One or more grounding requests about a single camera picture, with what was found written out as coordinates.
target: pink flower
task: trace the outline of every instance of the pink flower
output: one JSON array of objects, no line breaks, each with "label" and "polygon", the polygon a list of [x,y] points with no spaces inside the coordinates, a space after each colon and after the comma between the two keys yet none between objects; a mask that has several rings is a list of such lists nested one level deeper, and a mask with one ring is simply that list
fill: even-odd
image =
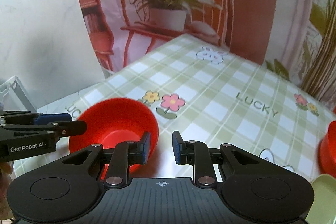
[{"label": "pink flower", "polygon": [[298,104],[301,104],[303,106],[307,106],[308,101],[301,94],[294,94],[294,97],[295,97],[296,102]]},{"label": "pink flower", "polygon": [[172,95],[162,96],[161,106],[164,108],[169,108],[170,110],[177,112],[181,106],[185,105],[185,100],[180,99],[180,97],[173,93]]}]

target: crosshair marking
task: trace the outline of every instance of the crosshair marking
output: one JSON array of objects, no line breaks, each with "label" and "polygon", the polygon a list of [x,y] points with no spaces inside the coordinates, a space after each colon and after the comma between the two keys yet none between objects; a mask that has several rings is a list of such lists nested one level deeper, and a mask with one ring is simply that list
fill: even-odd
[{"label": "crosshair marking", "polygon": [[157,183],[158,185],[160,185],[160,186],[166,186],[167,184],[169,184],[169,183],[167,183],[167,182],[165,182],[165,181],[160,181],[159,183]]}]

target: human hand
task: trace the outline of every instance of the human hand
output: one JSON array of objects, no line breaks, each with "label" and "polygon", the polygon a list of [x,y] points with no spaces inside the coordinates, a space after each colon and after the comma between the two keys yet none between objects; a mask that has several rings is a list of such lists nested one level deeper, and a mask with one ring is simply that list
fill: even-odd
[{"label": "human hand", "polygon": [[13,218],[7,202],[7,189],[12,182],[13,162],[0,162],[0,220]]}]

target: green plaid tablecloth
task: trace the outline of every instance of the green plaid tablecloth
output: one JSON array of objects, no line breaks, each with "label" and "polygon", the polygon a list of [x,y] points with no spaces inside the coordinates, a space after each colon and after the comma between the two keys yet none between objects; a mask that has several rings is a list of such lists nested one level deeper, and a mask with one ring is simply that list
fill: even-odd
[{"label": "green plaid tablecloth", "polygon": [[[202,141],[209,147],[231,143],[294,169],[309,181],[315,179],[319,175],[317,147],[334,114],[265,68],[217,51],[222,49],[182,35],[98,84],[66,111],[76,118],[107,98],[146,101],[147,92],[158,92],[161,100],[148,106],[159,124],[159,142],[139,176],[192,176],[191,166],[175,164],[171,134],[179,130],[184,140]],[[167,97],[172,94],[182,99],[180,105],[185,104],[177,112],[169,109],[168,117],[175,113],[176,118],[167,119],[167,103],[177,98]],[[160,106],[162,99],[166,102]],[[49,156],[21,161],[16,165],[17,175],[68,153],[67,140],[58,146],[60,151]]]}]

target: flower print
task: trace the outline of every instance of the flower print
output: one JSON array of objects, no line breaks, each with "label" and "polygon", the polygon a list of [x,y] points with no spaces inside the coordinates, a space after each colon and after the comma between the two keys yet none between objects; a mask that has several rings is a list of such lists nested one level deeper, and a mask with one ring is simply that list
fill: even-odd
[{"label": "flower print", "polygon": [[179,96],[175,93],[172,95],[164,95],[162,96],[161,106],[164,108],[169,108],[171,111],[177,112],[179,111],[181,106],[185,105],[185,101],[180,99]]},{"label": "flower print", "polygon": [[307,106],[308,102],[301,94],[295,94],[294,97],[296,99],[296,103]]},{"label": "flower print", "polygon": [[214,51],[210,47],[203,46],[202,50],[196,53],[196,58],[200,60],[208,60],[212,64],[218,65],[219,63],[223,63],[224,55],[228,55],[228,53]]},{"label": "flower print", "polygon": [[317,111],[317,107],[315,105],[313,105],[312,103],[309,103],[308,107],[311,111]]},{"label": "flower print", "polygon": [[178,94],[173,93],[172,95],[165,94],[162,96],[161,107],[166,108],[163,110],[160,107],[156,108],[157,114],[166,119],[173,120],[177,117],[175,113],[168,112],[169,110],[173,112],[179,111],[180,107],[185,105],[185,100],[180,98]]},{"label": "flower print", "polygon": [[[266,160],[266,161],[269,161],[269,162],[275,164],[273,152],[268,148],[262,150],[259,154],[259,157]],[[295,172],[294,168],[290,165],[285,165],[282,168],[287,169],[291,172]]]},{"label": "flower print", "polygon": [[317,110],[317,107],[316,107],[314,104],[309,103],[309,104],[308,104],[308,107],[309,107],[310,111],[311,111],[315,116],[319,116],[319,112],[318,112],[318,110]]},{"label": "flower print", "polygon": [[157,91],[147,91],[146,94],[142,97],[144,102],[149,102],[150,104],[160,100],[159,93]]},{"label": "flower print", "polygon": [[308,107],[307,107],[308,101],[301,94],[294,94],[294,97],[296,99],[296,103],[295,104],[299,108],[307,111],[308,110]]}]

